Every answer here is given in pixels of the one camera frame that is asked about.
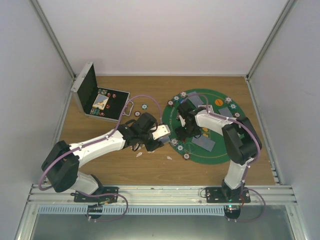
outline orange button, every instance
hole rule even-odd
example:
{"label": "orange button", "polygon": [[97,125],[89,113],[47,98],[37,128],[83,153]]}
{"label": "orange button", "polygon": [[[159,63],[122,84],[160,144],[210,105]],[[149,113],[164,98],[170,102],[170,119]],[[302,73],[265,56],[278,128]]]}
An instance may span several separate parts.
{"label": "orange button", "polygon": [[221,99],[217,99],[214,101],[215,105],[221,107],[224,104],[224,101],[222,101]]}

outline wooden table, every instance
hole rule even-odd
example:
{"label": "wooden table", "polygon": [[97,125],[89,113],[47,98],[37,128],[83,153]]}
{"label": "wooden table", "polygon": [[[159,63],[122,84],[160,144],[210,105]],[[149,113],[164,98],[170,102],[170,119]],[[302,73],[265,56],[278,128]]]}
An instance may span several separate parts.
{"label": "wooden table", "polygon": [[[234,99],[251,120],[261,140],[262,134],[251,101],[247,84],[243,77],[199,77],[199,76],[100,76],[98,86],[154,97],[162,111],[174,95],[195,88],[207,88],[221,92]],[[124,116],[122,123],[136,119],[134,111],[143,112],[142,104],[148,104],[147,112],[159,116],[158,108],[152,100],[140,97],[134,100],[131,117]],[[66,116],[61,140],[78,143],[102,135],[115,127],[115,123],[92,119],[80,113],[74,100],[71,101]],[[227,174],[229,162],[217,165],[195,163],[184,160],[169,144],[148,153],[145,148],[133,152],[123,149],[100,156],[80,170],[96,175],[103,184],[115,185],[220,185]],[[261,158],[250,168],[248,185],[274,185],[269,158],[265,146]]]}

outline gray floor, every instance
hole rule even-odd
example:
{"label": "gray floor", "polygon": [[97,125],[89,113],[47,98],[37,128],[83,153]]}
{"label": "gray floor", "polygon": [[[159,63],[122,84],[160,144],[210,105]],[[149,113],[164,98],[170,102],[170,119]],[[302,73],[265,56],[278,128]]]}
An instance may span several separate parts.
{"label": "gray floor", "polygon": [[[256,217],[260,206],[244,207],[242,219]],[[253,223],[228,222],[221,216],[127,215],[113,222],[88,222],[84,215],[39,215],[33,240],[290,240],[286,209],[268,206]]]}

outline white panel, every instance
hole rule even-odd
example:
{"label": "white panel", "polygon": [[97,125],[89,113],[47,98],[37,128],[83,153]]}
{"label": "white panel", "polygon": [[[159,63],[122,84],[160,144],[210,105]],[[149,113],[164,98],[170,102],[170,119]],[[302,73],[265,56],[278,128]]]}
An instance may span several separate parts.
{"label": "white panel", "polygon": [[14,239],[70,78],[27,0],[0,1],[0,239]]}
{"label": "white panel", "polygon": [[320,1],[297,1],[252,84],[284,184],[319,239]]}
{"label": "white panel", "polygon": [[73,70],[244,75],[286,0],[40,0]]}

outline green poker mat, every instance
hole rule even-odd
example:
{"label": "green poker mat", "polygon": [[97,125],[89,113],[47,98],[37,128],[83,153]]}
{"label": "green poker mat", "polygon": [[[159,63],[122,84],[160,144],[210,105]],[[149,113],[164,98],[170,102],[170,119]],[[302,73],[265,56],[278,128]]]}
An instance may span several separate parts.
{"label": "green poker mat", "polygon": [[[211,89],[205,89],[205,88],[195,88],[195,89],[190,89],[187,91],[184,91],[187,93],[196,92],[198,94],[203,94],[208,98],[208,103],[209,105],[212,105],[213,111],[217,114],[219,113],[219,109],[223,109],[227,107],[230,112],[235,115],[236,113],[240,114],[240,116],[245,116],[244,111],[240,108],[240,106],[232,99],[231,96],[226,96],[223,93],[220,93],[218,91],[214,91]],[[232,99],[232,102],[226,103],[225,100],[227,97],[230,97]],[[166,106],[163,112],[162,120],[163,122],[169,126],[171,134],[170,134],[170,140],[172,139],[177,139],[177,135],[175,133],[175,129],[179,126],[181,126],[181,122],[177,120],[177,107],[179,106],[180,102],[184,98],[181,96],[181,93],[177,94],[176,96],[173,96],[171,101],[174,102],[173,106]],[[206,104],[206,100],[203,96],[200,96],[200,99],[204,102],[204,105]],[[188,153],[190,155],[190,160],[194,161],[196,163],[200,164],[221,164],[228,162],[230,160],[225,143],[224,143],[224,138],[221,136],[219,133],[216,133],[214,131],[211,131],[207,128],[203,128],[201,130],[202,135],[205,137],[210,138],[212,141],[215,142],[212,151],[208,151],[201,146],[198,146],[194,143],[192,143],[192,137],[189,137],[183,141],[178,141],[177,145],[172,145],[173,149],[178,152],[181,156],[183,156],[185,153]],[[178,150],[178,146],[183,146],[183,150]]]}

